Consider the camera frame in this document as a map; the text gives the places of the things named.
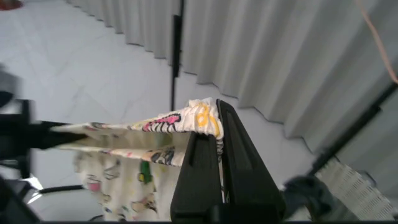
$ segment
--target cloth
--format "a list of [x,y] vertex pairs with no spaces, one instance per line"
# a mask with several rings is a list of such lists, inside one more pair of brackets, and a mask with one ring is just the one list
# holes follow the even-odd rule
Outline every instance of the cloth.
[[321,217],[334,206],[333,196],[328,187],[316,177],[298,176],[284,184],[282,192],[286,203],[284,218],[292,216],[296,210],[307,207],[313,218]]
[[223,128],[211,98],[133,124],[85,123],[54,131],[88,136],[60,149],[78,151],[75,172],[103,206],[105,220],[170,220],[170,203],[190,132],[214,135]]

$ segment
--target orange cable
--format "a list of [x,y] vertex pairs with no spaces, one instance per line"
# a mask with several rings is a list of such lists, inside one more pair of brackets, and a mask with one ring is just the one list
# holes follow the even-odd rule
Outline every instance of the orange cable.
[[380,36],[377,33],[376,28],[372,24],[372,22],[371,22],[371,20],[369,18],[369,15],[367,14],[365,8],[362,5],[362,2],[360,0],[354,0],[354,1],[355,1],[356,5],[359,7],[359,9],[361,10],[362,16],[363,16],[364,20],[366,21],[369,29],[372,32],[374,41],[376,42],[377,48],[379,49],[380,56],[381,56],[381,58],[382,58],[382,60],[384,62],[384,65],[386,66],[388,74],[390,75],[392,81],[395,82],[396,84],[398,84],[397,75],[394,72],[394,70],[392,69],[392,66],[391,66],[390,61],[388,59],[388,56],[387,56],[386,50],[384,48],[383,42],[381,41]]

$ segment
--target white tile floor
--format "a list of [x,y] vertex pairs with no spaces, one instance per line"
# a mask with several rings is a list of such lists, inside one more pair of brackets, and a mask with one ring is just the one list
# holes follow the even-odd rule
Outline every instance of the white tile floor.
[[[126,45],[123,35],[63,1],[28,2],[0,12],[0,62],[22,78],[20,96],[35,101],[36,119],[120,123],[169,110],[166,61]],[[236,105],[236,99],[195,79],[185,73],[178,78],[177,108],[209,96]],[[278,185],[309,170],[313,155],[301,139],[286,140],[281,125],[268,123],[254,109],[236,111]],[[71,152],[35,151],[34,156],[34,175],[44,187],[79,184]],[[88,220],[101,213],[85,191],[46,195],[31,206],[44,220]]]

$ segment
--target floor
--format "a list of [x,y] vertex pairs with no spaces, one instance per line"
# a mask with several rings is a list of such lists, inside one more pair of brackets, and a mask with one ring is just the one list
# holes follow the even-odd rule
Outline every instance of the floor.
[[[0,12],[0,62],[21,77],[19,96],[35,101],[35,119],[83,123],[123,123],[169,110],[170,67],[142,47],[63,1],[28,2]],[[196,76],[177,80],[177,108],[187,100],[234,98]],[[15,105],[2,113],[15,111]],[[255,109],[236,109],[277,185],[309,170],[314,156],[301,139],[287,140],[282,125],[268,123]],[[79,184],[70,151],[34,151],[33,174],[43,187]],[[6,177],[9,170],[0,169]],[[101,213],[82,190],[45,195],[30,203],[44,220],[88,220]]]

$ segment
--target pleated curtain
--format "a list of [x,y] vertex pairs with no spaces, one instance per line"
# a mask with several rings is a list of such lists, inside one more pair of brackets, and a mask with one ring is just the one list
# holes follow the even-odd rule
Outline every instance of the pleated curtain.
[[[171,63],[179,0],[69,0]],[[398,1],[363,1],[394,66]],[[354,1],[186,0],[182,68],[321,152],[391,83]]]

